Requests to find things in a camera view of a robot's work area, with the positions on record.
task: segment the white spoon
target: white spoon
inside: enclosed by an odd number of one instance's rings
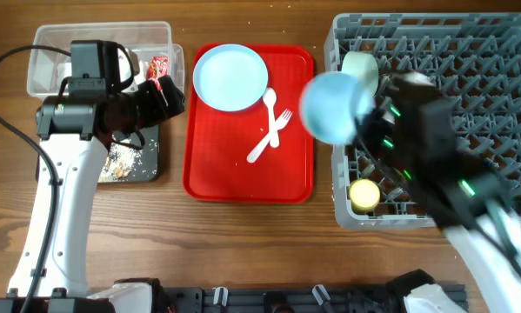
[[[271,137],[270,146],[272,148],[277,148],[277,147],[279,147],[279,136],[277,135],[277,130],[274,130],[274,124],[276,122],[276,118],[274,117],[274,105],[276,105],[276,101],[277,101],[276,91],[274,91],[274,89],[272,89],[272,88],[266,88],[266,91],[264,92],[264,95],[262,96],[262,100],[264,101],[266,108],[268,108],[269,132],[272,132],[272,131],[276,132],[276,134],[274,134]]]

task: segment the light blue bowl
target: light blue bowl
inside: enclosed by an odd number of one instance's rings
[[[305,86],[300,116],[304,127],[317,140],[347,144],[357,135],[354,118],[361,123],[374,106],[370,91],[358,79],[341,72],[327,72]]]

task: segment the wood grain surface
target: wood grain surface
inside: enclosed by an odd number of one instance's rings
[[[521,11],[521,1],[491,0],[61,0],[0,1],[0,55],[32,43],[48,23],[167,21],[184,48],[186,91],[192,59],[212,42],[294,44],[324,71],[323,44],[342,12]],[[26,94],[29,53],[0,65],[0,114],[36,139],[40,105]],[[382,283],[423,269],[465,283],[471,312],[487,311],[470,272],[434,229],[351,231],[337,226],[331,200],[331,147],[316,145],[316,184],[301,205],[199,203],[182,187],[186,115],[162,125],[162,173],[154,183],[99,186],[88,240],[88,280],[109,287],[153,276],[166,286],[308,287]],[[28,223],[37,155],[0,125],[0,296],[13,274]]]

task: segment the fork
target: fork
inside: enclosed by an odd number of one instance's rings
[[[274,123],[273,130],[270,130],[270,132],[260,141],[260,143],[257,144],[256,147],[249,153],[249,155],[246,157],[246,161],[248,163],[254,163],[260,157],[262,154],[262,151],[266,148],[268,143],[270,142],[271,138],[277,134],[278,130],[282,130],[289,120],[291,119],[291,115],[293,115],[293,112],[289,110],[285,110],[282,115],[280,115],[276,122]]]

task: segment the green light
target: green light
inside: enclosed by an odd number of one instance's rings
[[[412,180],[413,178],[411,177],[411,174],[409,174],[409,172],[407,170],[403,170],[403,173],[405,173],[405,176],[407,177],[407,179],[409,180]]]
[[[471,188],[471,186],[469,185],[469,183],[467,183],[464,179],[462,179],[460,182],[459,182],[459,185],[461,186],[461,188],[463,188],[463,190],[470,196],[475,196],[477,193],[475,192],[475,190],[473,190],[473,188]]]
[[[399,113],[399,110],[396,107],[394,107],[393,105],[390,106],[390,111],[391,111],[391,113],[395,114],[397,117],[401,116],[401,113]]]
[[[383,143],[388,146],[388,148],[393,149],[393,143],[389,141],[388,139],[384,139]]]

